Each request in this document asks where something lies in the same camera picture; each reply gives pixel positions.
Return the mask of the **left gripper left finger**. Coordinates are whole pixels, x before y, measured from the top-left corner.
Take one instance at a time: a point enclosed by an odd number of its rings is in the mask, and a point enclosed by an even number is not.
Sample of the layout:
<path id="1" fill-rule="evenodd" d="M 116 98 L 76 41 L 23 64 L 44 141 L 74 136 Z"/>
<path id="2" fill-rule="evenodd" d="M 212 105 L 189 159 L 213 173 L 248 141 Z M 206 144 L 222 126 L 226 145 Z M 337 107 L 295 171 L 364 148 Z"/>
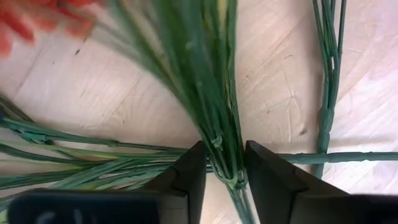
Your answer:
<path id="1" fill-rule="evenodd" d="M 206 150 L 199 141 L 137 190 L 33 189 L 16 197 L 8 224 L 199 224 Z"/>

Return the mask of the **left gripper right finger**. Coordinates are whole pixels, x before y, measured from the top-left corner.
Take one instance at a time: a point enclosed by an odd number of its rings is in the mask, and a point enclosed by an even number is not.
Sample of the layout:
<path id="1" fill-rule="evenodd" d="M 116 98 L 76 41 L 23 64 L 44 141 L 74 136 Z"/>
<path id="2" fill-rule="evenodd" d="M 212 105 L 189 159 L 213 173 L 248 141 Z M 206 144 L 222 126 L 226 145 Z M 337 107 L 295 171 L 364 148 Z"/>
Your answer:
<path id="1" fill-rule="evenodd" d="M 247 141 L 245 164 L 261 224 L 398 224 L 398 195 L 352 195 Z"/>

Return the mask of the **red artificial flower bunch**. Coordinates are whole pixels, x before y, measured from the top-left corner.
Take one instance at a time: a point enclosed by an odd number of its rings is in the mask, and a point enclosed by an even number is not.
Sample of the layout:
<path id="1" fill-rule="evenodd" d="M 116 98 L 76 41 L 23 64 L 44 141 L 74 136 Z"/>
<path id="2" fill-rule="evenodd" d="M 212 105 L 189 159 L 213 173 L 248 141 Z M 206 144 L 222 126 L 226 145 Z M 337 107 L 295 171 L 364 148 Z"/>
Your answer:
<path id="1" fill-rule="evenodd" d="M 340 82 L 341 57 L 347 0 L 341 0 L 338 32 L 335 31 L 336 0 L 312 0 L 323 65 L 323 97 L 319 111 L 317 154 L 327 154 Z"/>

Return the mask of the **purple artificial flower bunch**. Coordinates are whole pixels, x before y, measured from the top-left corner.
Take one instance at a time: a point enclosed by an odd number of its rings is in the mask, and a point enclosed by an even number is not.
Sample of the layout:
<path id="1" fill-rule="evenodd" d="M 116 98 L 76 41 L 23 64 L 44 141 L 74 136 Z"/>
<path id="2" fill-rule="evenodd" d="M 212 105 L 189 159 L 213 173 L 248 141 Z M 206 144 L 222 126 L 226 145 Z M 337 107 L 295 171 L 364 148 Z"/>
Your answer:
<path id="1" fill-rule="evenodd" d="M 0 139 L 0 152 L 66 167 L 61 171 L 0 175 L 0 190 L 50 183 L 48 190 L 23 196 L 23 204 L 64 200 L 98 210 L 101 204 L 111 203 L 152 213 L 177 209 L 194 215 L 201 209 L 205 173 L 211 167 L 226 185 L 239 213 L 249 211 L 246 186 L 251 187 L 262 218 L 288 216 L 301 201 L 398 212 L 398 197 L 348 195 L 299 170 L 299 164 L 396 161 L 397 153 L 274 154 L 254 141 L 242 141 L 234 95 L 184 93 L 177 99 L 201 134 L 201 141 L 191 149 L 141 144 L 137 154 L 89 151 L 88 159 L 83 159 L 84 150 L 66 147 L 65 143 L 120 147 L 121 142 L 43 128 L 0 97 L 0 128 L 21 138 L 20 142 Z"/>

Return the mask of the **orange artificial flower bunch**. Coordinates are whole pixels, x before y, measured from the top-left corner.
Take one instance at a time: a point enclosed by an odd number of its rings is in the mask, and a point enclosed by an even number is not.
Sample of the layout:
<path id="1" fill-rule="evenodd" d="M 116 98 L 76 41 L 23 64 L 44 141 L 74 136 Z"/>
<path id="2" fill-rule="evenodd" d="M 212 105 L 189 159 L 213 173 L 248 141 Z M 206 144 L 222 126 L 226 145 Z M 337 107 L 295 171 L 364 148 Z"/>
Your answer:
<path id="1" fill-rule="evenodd" d="M 121 142 L 65 143 L 83 159 L 141 144 L 189 149 L 201 134 L 177 95 L 236 97 L 237 9 L 237 0 L 0 0 L 0 97 L 43 128 Z M 66 168 L 0 152 L 5 162 L 30 165 L 25 174 Z M 51 184 L 0 190 L 0 224 L 36 187 Z"/>

